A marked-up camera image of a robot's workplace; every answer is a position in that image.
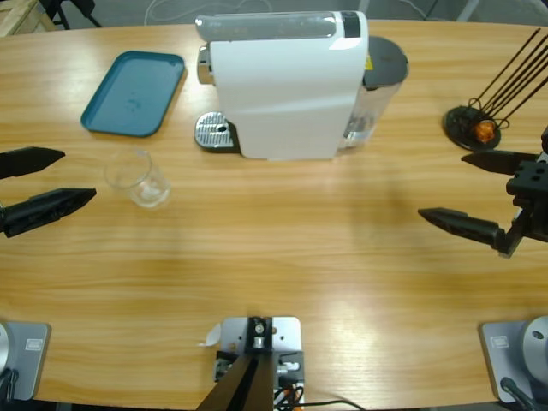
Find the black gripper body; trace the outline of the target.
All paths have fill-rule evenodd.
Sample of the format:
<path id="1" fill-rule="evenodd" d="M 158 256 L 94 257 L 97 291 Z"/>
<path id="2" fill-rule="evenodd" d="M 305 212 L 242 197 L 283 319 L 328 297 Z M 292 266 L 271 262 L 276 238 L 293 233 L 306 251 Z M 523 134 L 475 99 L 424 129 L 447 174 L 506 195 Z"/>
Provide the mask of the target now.
<path id="1" fill-rule="evenodd" d="M 521 208 L 523 235 L 547 242 L 547 162 L 520 161 L 506 191 Z"/>

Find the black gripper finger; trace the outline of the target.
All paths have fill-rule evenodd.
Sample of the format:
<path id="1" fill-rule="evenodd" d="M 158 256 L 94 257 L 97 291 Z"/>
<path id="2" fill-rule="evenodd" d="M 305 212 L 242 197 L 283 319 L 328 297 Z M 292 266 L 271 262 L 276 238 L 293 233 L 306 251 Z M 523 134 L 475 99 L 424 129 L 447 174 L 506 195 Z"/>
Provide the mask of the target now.
<path id="1" fill-rule="evenodd" d="M 514 175 L 521 162 L 533 162 L 537 158 L 537 154 L 525 152 L 484 150 L 480 152 L 471 152 L 468 155 L 463 156 L 462 161 L 488 172 L 510 176 Z"/>
<path id="2" fill-rule="evenodd" d="M 525 236 L 525 229 L 520 223 L 514 223 L 509 231 L 504 231 L 497 223 L 443 207 L 419 209 L 418 213 L 441 230 L 486 244 L 505 257 L 513 255 Z"/>
<path id="3" fill-rule="evenodd" d="M 18 177 L 41 171 L 63 158 L 63 151 L 27 146 L 1 153 L 1 178 Z"/>
<path id="4" fill-rule="evenodd" d="M 95 188 L 59 188 L 1 207 L 1 232 L 11 238 L 54 223 L 85 206 Z"/>

